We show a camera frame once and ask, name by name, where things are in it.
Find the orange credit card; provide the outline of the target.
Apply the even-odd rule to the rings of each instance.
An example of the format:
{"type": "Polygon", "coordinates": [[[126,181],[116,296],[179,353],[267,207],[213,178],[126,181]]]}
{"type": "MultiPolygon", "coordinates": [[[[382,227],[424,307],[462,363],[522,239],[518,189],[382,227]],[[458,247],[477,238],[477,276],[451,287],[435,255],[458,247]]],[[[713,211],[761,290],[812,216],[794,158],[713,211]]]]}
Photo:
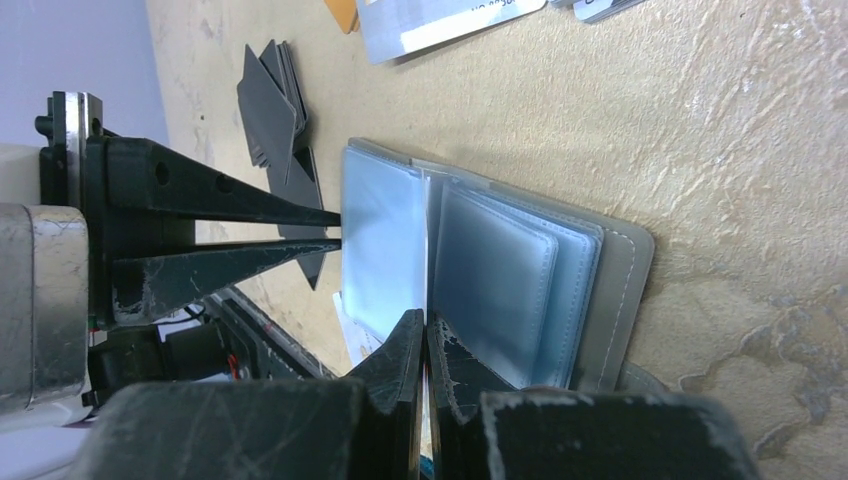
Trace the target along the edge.
{"type": "Polygon", "coordinates": [[[359,15],[355,0],[324,0],[339,29],[344,34],[359,30],[359,15]]]}

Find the single silver credit card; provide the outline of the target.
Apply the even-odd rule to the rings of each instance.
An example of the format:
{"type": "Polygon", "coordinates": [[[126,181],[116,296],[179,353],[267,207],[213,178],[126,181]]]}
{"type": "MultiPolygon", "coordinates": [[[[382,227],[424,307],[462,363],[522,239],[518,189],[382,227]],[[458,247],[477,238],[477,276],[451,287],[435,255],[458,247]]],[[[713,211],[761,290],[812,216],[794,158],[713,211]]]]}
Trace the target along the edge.
{"type": "Polygon", "coordinates": [[[379,349],[383,342],[371,335],[345,313],[340,292],[334,293],[332,300],[351,365],[356,367],[379,349]]]}

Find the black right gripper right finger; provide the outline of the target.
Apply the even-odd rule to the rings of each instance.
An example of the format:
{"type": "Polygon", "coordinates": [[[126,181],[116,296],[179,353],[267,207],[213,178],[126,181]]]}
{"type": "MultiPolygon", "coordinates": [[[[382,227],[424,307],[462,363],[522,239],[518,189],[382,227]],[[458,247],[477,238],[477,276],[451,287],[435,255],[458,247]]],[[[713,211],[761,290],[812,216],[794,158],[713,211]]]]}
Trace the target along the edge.
{"type": "Polygon", "coordinates": [[[729,413],[677,393],[516,389],[427,321],[438,479],[756,479],[729,413]]]}

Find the grey card holder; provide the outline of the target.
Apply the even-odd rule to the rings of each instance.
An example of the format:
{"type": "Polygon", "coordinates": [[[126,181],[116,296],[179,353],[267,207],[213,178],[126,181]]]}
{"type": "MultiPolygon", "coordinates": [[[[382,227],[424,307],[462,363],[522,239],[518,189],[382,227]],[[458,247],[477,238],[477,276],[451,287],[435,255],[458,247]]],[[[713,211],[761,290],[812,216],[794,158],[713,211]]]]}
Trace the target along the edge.
{"type": "Polygon", "coordinates": [[[429,310],[510,386],[650,392],[626,360],[654,257],[643,227],[363,138],[343,156],[345,313],[383,343],[423,309],[421,174],[432,176],[429,310]]]}

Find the black credit card stack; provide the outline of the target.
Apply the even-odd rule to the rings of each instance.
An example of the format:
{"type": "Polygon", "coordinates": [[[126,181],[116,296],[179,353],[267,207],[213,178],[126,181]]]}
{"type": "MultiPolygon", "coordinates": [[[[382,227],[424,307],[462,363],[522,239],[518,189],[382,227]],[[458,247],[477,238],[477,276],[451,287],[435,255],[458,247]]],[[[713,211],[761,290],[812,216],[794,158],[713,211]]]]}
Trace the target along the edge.
{"type": "Polygon", "coordinates": [[[321,210],[309,112],[289,44],[272,39],[260,54],[246,46],[236,91],[252,165],[266,171],[271,193],[321,210]]]}

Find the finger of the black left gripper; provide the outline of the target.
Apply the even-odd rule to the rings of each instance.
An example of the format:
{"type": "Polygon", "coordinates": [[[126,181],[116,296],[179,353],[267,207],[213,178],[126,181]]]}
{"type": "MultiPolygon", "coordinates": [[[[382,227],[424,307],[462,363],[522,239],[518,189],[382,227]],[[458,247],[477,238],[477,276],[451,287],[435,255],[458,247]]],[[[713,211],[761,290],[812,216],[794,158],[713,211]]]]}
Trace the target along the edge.
{"type": "Polygon", "coordinates": [[[146,325],[279,265],[337,251],[339,239],[200,245],[178,253],[114,260],[112,323],[146,325]]]}
{"type": "Polygon", "coordinates": [[[111,205],[191,220],[337,227],[338,213],[299,205],[145,138],[104,140],[111,205]]]}

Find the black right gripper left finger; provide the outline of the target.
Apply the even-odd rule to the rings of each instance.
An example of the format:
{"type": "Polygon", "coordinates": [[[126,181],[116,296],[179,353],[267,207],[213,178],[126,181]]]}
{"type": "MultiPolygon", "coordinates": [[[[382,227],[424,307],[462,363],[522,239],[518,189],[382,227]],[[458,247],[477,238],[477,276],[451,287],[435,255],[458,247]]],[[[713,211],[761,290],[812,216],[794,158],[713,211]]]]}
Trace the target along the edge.
{"type": "Polygon", "coordinates": [[[424,313],[335,380],[146,383],[106,405],[76,479],[415,479],[424,313]]]}

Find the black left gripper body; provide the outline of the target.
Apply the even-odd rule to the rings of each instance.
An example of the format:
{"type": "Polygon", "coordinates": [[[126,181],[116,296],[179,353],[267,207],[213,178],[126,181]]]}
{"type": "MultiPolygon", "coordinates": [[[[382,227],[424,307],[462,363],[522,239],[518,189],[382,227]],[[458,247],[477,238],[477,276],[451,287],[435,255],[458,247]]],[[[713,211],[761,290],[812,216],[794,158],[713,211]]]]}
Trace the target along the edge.
{"type": "Polygon", "coordinates": [[[82,213],[88,229],[89,322],[113,328],[105,153],[107,139],[115,133],[103,126],[103,102],[87,92],[54,91],[47,113],[37,116],[34,126],[47,140],[39,152],[40,200],[82,213]]]}

